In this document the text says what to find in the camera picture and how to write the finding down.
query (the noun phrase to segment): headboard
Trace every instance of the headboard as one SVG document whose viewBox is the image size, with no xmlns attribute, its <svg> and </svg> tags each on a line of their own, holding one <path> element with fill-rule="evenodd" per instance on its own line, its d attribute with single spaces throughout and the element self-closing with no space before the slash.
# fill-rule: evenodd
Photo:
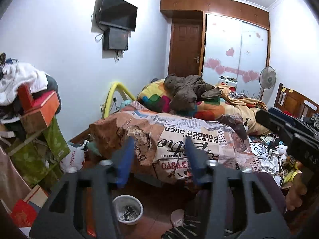
<svg viewBox="0 0 319 239">
<path fill-rule="evenodd" d="M 311 117 L 315 112 L 319 112 L 317 103 L 292 89 L 283 87 L 282 83 L 279 84 L 274 107 L 282 112 L 288 111 L 299 119 Z"/>
</svg>

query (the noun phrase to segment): door handle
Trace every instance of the door handle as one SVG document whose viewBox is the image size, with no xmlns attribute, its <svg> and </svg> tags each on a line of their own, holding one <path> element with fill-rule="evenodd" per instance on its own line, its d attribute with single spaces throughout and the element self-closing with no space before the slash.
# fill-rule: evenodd
<svg viewBox="0 0 319 239">
<path fill-rule="evenodd" d="M 199 56 L 198 57 L 194 57 L 194 59 L 197 59 L 197 63 L 199 64 Z"/>
</svg>

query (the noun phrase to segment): wooden cabinet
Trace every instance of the wooden cabinet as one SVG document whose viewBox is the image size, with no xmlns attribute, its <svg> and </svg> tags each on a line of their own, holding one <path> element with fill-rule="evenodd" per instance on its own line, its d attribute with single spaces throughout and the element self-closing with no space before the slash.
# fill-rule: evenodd
<svg viewBox="0 0 319 239">
<path fill-rule="evenodd" d="M 254 23 L 269 29 L 269 14 L 257 7 L 233 0 L 161 0 L 160 11 L 171 17 L 173 11 L 203 11 Z"/>
</svg>

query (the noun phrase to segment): baseboard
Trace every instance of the baseboard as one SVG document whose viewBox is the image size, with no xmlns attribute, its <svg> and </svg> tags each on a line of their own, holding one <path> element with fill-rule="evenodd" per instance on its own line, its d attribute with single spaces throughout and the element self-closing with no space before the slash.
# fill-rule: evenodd
<svg viewBox="0 0 319 239">
<path fill-rule="evenodd" d="M 74 143 L 74 144 L 78 144 L 78 143 L 82 143 L 84 141 L 84 139 L 86 139 L 86 137 L 90 134 L 90 128 L 84 130 L 82 133 L 78 134 L 77 136 L 75 136 L 74 138 L 72 138 L 70 140 L 70 142 Z"/>
</svg>

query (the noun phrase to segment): brown door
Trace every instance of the brown door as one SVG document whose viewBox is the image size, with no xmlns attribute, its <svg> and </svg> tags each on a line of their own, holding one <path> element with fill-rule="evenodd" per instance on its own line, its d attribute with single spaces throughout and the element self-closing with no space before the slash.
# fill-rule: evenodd
<svg viewBox="0 0 319 239">
<path fill-rule="evenodd" d="M 168 74 L 179 77 L 198 74 L 202 28 L 200 21 L 173 20 Z"/>
</svg>

